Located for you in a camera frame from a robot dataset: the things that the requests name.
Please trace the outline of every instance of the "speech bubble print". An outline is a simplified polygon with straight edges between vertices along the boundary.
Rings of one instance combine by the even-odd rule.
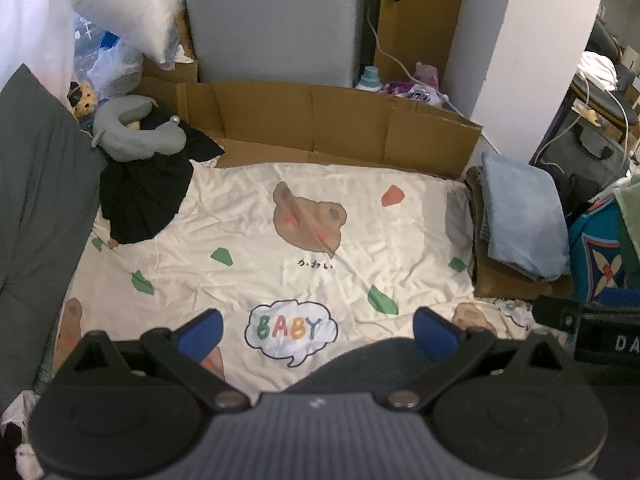
[[[272,359],[300,366],[307,357],[338,339],[338,324],[323,304],[281,300],[258,305],[249,315],[244,340]]]

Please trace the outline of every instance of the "stuffed toy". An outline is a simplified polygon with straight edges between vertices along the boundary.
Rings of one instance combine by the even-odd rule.
[[[173,155],[180,152],[187,137],[177,116],[155,130],[132,131],[140,128],[138,121],[157,106],[151,97],[142,95],[125,95],[107,101],[95,113],[91,145],[94,148],[100,145],[117,162],[147,160],[154,153]]]
[[[93,114],[98,107],[98,94],[86,81],[79,83],[72,81],[69,93],[66,95],[74,110],[74,117],[81,121]]]

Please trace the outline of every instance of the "white cable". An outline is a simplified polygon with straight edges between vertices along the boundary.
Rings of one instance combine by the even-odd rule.
[[[584,79],[584,82],[587,83],[587,101],[584,104],[584,107],[586,108],[587,106],[589,106],[589,98],[591,97],[591,89],[589,86],[589,80],[584,76],[584,74],[582,72],[578,72],[578,74],[582,77],[582,79]],[[549,142],[546,142],[536,153],[536,156],[533,159],[533,165],[535,166],[538,163],[538,159],[540,158],[540,156],[542,155],[542,153],[549,147],[549,145],[552,142],[556,142],[556,140],[558,140],[560,137],[562,137],[564,134],[566,134],[567,132],[569,132],[576,124],[578,124],[578,121],[580,120],[582,116],[580,114],[578,114],[578,116],[575,118],[575,121],[571,124],[569,124],[569,126],[567,126],[566,129],[564,129],[562,131],[562,133],[560,133],[559,135],[556,135],[553,139],[551,139]]]
[[[400,66],[400,68],[402,68],[402,70],[404,71],[404,74],[407,76],[407,78],[409,79],[409,81],[412,81],[418,85],[424,85],[424,81],[420,81],[419,79],[416,79],[415,77],[413,77],[411,74],[409,74],[409,71],[406,69],[406,67],[402,64],[402,61],[400,61],[397,57],[392,56],[391,54],[386,53],[384,50],[382,50],[382,47],[380,46],[380,38],[378,37],[378,33],[376,32],[376,28],[373,26],[373,23],[371,23],[371,17],[369,15],[369,4],[367,4],[367,23],[369,24],[369,28],[371,29],[371,31],[373,32],[373,37],[376,38],[376,47],[378,48],[378,51],[380,54],[382,54],[383,56],[388,57],[389,59],[395,61],[396,63],[398,63],[398,65]],[[447,104],[462,118],[468,119],[468,117],[466,117],[460,110],[458,110],[454,104],[451,102],[451,100],[449,99],[449,96],[446,94],[441,93],[437,88],[434,88],[434,90],[436,91],[436,93],[444,100],[447,102]],[[494,144],[491,142],[491,140],[489,140],[489,138],[484,134],[484,133],[480,133],[480,135],[482,135],[484,137],[484,140],[486,140],[486,142],[495,150],[496,153],[498,153],[500,155],[500,151],[498,150],[498,148],[496,148],[494,146]]]
[[[542,164],[543,166],[555,166],[556,168],[558,168],[558,170],[560,170],[560,173],[564,174],[564,170],[560,167],[560,164],[556,164],[554,162],[540,162],[540,164]]]

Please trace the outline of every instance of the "red leaf print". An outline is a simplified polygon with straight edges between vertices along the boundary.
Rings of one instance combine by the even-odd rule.
[[[399,204],[402,200],[404,200],[404,191],[398,186],[392,185],[382,196],[382,207]]]

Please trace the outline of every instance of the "flattened cardboard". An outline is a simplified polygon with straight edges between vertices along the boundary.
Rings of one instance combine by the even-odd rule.
[[[162,79],[169,83],[197,83],[198,62],[176,63],[173,70],[162,70],[145,56],[142,60],[142,75]]]
[[[477,127],[436,115],[394,110],[383,160],[392,166],[458,178],[477,141]]]
[[[213,83],[229,139],[312,150],[311,86],[288,83]]]
[[[187,11],[184,10],[178,14],[175,19],[175,26],[178,27],[180,34],[180,44],[184,49],[184,53],[191,59],[196,59],[195,50],[193,49],[193,38],[191,37],[191,27],[189,25],[189,17]]]
[[[235,153],[222,157],[225,166],[352,161],[458,178],[481,132],[451,112],[353,89],[277,82],[172,84],[143,77],[134,92],[154,97],[211,137],[247,143],[245,155],[236,150],[241,144],[229,144]]]
[[[382,162],[394,96],[354,89],[313,89],[314,148],[331,155]]]
[[[217,168],[249,166],[264,162],[307,162],[310,155],[305,150],[284,148],[272,144],[225,138],[214,140],[225,150],[225,154],[218,161]]]
[[[435,66],[442,76],[461,4],[462,0],[380,0],[378,36],[382,48],[409,70],[421,61]],[[380,69],[382,81],[405,78],[398,64],[379,51],[374,64]]]

